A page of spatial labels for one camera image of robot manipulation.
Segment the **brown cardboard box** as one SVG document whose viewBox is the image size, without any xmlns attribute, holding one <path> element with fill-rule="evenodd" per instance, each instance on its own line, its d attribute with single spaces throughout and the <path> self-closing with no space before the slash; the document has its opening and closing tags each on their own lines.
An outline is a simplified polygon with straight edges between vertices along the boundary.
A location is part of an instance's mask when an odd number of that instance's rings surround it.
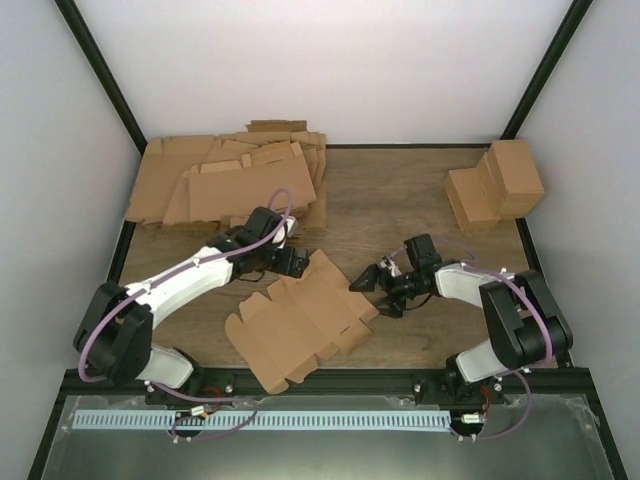
<svg viewBox="0 0 640 480">
<path fill-rule="evenodd" d="M 268 394 L 302 383 L 321 361 L 350 354 L 372 335 L 369 322 L 379 311 L 349 285 L 318 249 L 300 279 L 279 277 L 228 316 L 228 339 Z"/>
</svg>

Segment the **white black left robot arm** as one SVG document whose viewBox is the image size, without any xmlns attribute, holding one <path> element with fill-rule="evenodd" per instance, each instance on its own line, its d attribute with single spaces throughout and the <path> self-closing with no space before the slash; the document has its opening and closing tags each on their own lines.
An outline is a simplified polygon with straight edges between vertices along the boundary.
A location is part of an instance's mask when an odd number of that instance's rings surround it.
<svg viewBox="0 0 640 480">
<path fill-rule="evenodd" d="M 250 273 L 299 278 L 309 253 L 288 245 L 293 216 L 257 207 L 248 220 L 218 235 L 189 258 L 146 280 L 121 286 L 107 281 L 95 291 L 73 340 L 85 382 L 161 384 L 181 403 L 196 402 L 204 379 L 194 360 L 153 343 L 154 330 L 201 295 Z"/>
</svg>

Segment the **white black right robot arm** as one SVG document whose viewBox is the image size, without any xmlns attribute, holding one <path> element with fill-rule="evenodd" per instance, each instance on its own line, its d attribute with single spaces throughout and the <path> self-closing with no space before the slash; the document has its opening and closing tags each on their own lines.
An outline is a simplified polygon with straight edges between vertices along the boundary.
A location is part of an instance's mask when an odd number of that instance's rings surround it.
<svg viewBox="0 0 640 480">
<path fill-rule="evenodd" d="M 474 257 L 445 260 L 428 234 L 406 240 L 402 249 L 411 271 L 403 273 L 391 253 L 369 265 L 349 290 L 381 290 L 384 297 L 375 308 L 395 319 L 410 311 L 408 302 L 419 296 L 457 300 L 482 310 L 488 339 L 450 357 L 442 373 L 451 400 L 468 402 L 489 379 L 548 365 L 573 347 L 573 332 L 540 272 L 481 269 Z"/>
</svg>

